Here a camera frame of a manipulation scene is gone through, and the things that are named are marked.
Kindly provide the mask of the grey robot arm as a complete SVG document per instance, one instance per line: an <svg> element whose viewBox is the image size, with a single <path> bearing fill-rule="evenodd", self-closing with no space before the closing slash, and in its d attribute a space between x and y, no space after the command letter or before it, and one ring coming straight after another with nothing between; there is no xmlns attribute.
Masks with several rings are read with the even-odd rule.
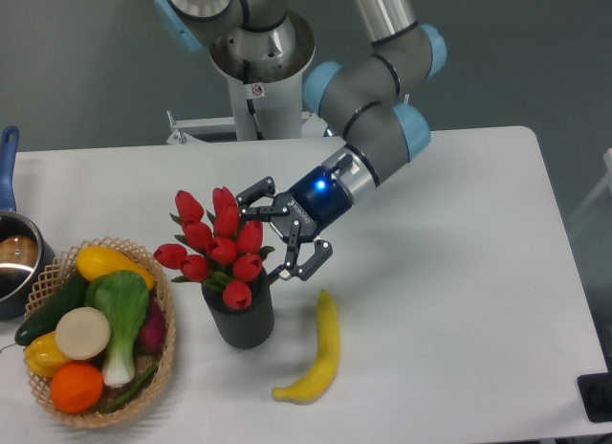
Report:
<svg viewBox="0 0 612 444"><path fill-rule="evenodd" d="M175 40L189 52L207 49L226 78L239 140L298 137L309 107L344 141L288 190L265 179L239 194L240 211L267 222L287 247L268 281L308 279L332 253L320 233L430 141L404 98L444 66L444 38L418 22L409 0L355 2L373 52L346 69L312 65L312 29L287 0L154 0Z"/></svg>

